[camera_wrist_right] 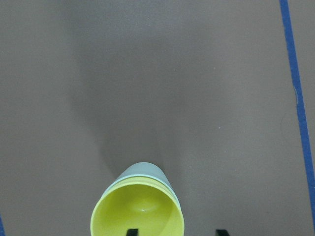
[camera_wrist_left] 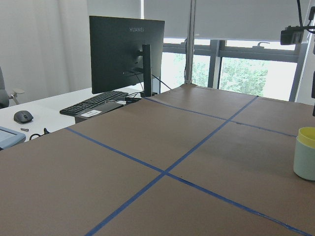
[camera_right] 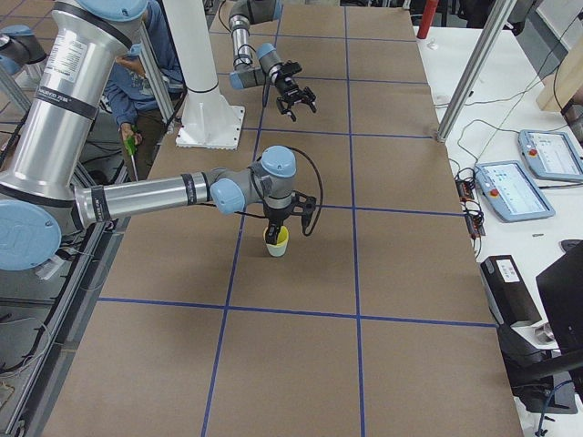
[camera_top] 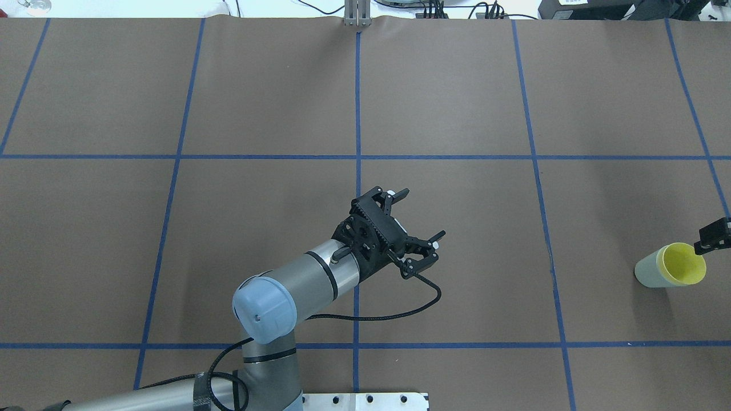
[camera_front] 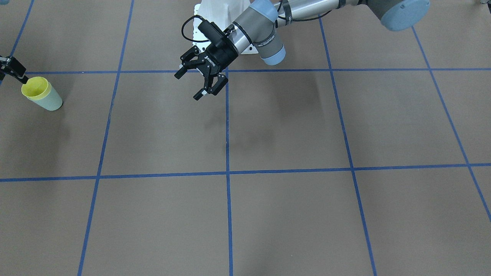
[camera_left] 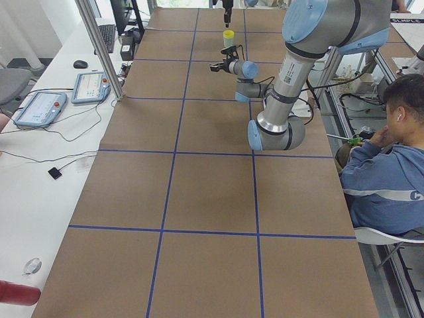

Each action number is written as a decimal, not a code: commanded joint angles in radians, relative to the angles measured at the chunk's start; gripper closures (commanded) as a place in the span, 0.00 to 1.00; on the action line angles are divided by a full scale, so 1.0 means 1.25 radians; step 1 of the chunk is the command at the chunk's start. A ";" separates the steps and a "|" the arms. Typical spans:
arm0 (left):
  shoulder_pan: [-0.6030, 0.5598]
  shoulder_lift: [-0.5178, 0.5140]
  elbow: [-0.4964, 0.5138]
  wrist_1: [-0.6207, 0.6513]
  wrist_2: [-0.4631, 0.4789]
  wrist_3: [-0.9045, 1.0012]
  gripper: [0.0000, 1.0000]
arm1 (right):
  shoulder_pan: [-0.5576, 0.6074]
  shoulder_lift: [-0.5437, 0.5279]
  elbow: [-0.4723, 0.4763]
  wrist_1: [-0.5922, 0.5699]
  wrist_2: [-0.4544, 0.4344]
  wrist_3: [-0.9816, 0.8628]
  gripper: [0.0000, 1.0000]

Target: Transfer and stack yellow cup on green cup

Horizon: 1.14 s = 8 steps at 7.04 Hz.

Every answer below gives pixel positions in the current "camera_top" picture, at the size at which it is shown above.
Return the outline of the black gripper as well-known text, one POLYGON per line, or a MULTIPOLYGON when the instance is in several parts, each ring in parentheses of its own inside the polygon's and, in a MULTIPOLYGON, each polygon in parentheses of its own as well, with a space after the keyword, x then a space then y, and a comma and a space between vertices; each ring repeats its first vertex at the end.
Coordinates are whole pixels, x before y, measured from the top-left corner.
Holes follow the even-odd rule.
POLYGON ((376 186, 368 190, 365 197, 355 198, 350 211, 350 216, 363 217, 373 224, 389 263, 400 268, 403 279, 415 277, 436 263, 439 259, 438 241, 446 235, 446 231, 440 231, 428 239, 407 236, 404 227, 391 216, 391 210, 395 203, 404 200, 409 193, 409 188, 394 191, 376 186))

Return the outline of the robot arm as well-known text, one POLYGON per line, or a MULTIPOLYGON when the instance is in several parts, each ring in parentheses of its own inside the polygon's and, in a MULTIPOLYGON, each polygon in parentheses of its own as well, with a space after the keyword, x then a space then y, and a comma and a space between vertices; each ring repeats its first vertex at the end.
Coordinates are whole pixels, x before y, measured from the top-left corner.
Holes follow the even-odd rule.
POLYGON ((329 239, 289 263, 262 271, 235 288, 231 312, 241 336, 204 370, 168 377, 126 391, 73 400, 39 401, 39 410, 305 410, 295 333, 318 320, 384 323, 418 315, 443 292, 425 276, 440 258, 443 229, 415 236, 393 209, 409 189, 376 186, 353 198, 347 216, 329 239), (345 315, 327 308, 380 271, 392 267, 401 279, 432 289, 430 301, 388 315, 345 315))

